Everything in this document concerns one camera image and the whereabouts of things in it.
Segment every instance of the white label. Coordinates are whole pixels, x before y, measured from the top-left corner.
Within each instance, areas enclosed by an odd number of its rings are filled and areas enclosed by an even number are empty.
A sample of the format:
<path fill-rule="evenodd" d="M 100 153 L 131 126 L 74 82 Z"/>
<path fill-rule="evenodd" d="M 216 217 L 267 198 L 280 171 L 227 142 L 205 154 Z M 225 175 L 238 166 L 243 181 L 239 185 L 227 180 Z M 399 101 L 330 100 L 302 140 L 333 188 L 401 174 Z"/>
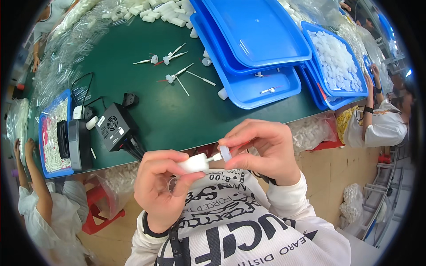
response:
<path fill-rule="evenodd" d="M 98 121 L 98 127 L 100 127 L 102 125 L 102 122 L 105 120 L 105 117 L 102 116 L 99 121 Z"/>

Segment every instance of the stacked blue tray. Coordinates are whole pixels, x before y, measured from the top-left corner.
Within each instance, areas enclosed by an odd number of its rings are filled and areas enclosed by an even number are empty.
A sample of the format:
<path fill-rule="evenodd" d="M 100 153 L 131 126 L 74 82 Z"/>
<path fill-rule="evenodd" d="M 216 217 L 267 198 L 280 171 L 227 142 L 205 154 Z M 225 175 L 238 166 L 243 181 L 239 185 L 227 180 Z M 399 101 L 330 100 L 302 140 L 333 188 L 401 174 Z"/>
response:
<path fill-rule="evenodd" d="M 337 110 L 346 104 L 354 102 L 358 97 L 368 96 L 368 89 L 364 79 L 363 69 L 360 67 L 350 45 L 343 38 L 337 36 L 333 32 L 325 30 L 320 26 L 305 21 L 302 21 L 301 25 L 303 35 L 306 37 L 306 40 L 312 49 L 312 59 L 305 61 L 304 64 L 299 67 L 299 69 L 303 73 L 304 78 L 308 83 L 309 91 L 311 92 L 317 107 L 321 110 L 325 110 L 326 108 Z M 331 34 L 346 46 L 348 52 L 352 55 L 352 60 L 354 61 L 355 66 L 357 67 L 358 71 L 356 72 L 356 76 L 358 76 L 358 78 L 361 80 L 361 86 L 359 90 L 355 91 L 354 89 L 350 89 L 349 91 L 346 91 L 337 87 L 336 85 L 330 85 L 327 82 L 320 57 L 314 44 L 312 43 L 308 31 L 323 31 L 327 34 Z"/>
<path fill-rule="evenodd" d="M 294 66 L 310 60 L 312 51 L 278 1 L 190 1 L 191 22 L 236 106 L 253 109 L 301 91 Z"/>

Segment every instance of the red wire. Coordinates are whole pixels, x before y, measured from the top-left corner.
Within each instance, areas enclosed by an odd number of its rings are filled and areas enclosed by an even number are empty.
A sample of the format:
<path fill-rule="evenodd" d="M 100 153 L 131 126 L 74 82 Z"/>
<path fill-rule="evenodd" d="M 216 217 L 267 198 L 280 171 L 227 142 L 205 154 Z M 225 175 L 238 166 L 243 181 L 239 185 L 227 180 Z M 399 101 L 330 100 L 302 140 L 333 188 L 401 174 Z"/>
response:
<path fill-rule="evenodd" d="M 247 143 L 249 143 L 251 140 L 249 140 L 248 142 L 245 142 L 245 143 L 243 143 L 243 144 L 240 144 L 240 145 L 238 145 L 237 147 L 234 147 L 232 150 L 230 150 L 229 152 L 233 152 L 233 151 L 235 151 L 236 149 L 239 149 L 239 148 L 241 148 L 241 147 L 243 147 L 245 144 L 247 144 Z"/>

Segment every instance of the black power supply box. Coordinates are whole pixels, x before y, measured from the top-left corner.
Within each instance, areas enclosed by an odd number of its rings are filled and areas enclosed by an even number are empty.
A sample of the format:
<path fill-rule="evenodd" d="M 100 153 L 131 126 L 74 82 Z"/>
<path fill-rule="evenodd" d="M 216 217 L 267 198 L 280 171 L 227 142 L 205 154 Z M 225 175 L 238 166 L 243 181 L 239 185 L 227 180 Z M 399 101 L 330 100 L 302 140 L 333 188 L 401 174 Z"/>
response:
<path fill-rule="evenodd" d="M 128 138 L 136 134 L 138 126 L 126 108 L 113 103 L 97 121 L 96 130 L 107 150 L 116 152 Z"/>

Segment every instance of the right hand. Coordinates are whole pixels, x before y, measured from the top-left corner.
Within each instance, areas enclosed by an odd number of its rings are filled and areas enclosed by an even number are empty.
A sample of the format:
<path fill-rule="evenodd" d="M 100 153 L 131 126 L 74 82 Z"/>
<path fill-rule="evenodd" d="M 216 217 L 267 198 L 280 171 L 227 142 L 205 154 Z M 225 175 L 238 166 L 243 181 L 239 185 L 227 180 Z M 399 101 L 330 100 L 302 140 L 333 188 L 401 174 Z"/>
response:
<path fill-rule="evenodd" d="M 293 139 L 290 128 L 279 122 L 246 119 L 234 127 L 219 145 L 230 149 L 249 143 L 232 152 L 233 158 L 225 169 L 248 169 L 275 179 L 279 186 L 291 186 L 300 180 L 300 170 L 294 159 Z M 241 153 L 255 147 L 260 156 Z"/>
<path fill-rule="evenodd" d="M 148 213 L 148 226 L 154 233 L 168 230 L 180 217 L 192 183 L 205 176 L 203 172 L 186 174 L 178 166 L 189 155 L 174 150 L 146 152 L 135 180 L 136 202 Z M 173 195 L 165 183 L 171 176 L 180 175 Z"/>
<path fill-rule="evenodd" d="M 37 67 L 40 64 L 40 58 L 38 58 L 37 55 L 34 56 L 34 66 L 32 68 L 32 71 L 35 73 L 37 71 Z"/>
<path fill-rule="evenodd" d="M 32 138 L 29 138 L 25 143 L 25 158 L 32 158 L 32 153 L 35 150 L 35 142 Z"/>
<path fill-rule="evenodd" d="M 376 64 L 372 64 L 371 65 L 371 71 L 373 72 L 374 77 L 379 77 L 380 76 L 380 70 L 379 70 L 379 68 L 377 67 Z"/>

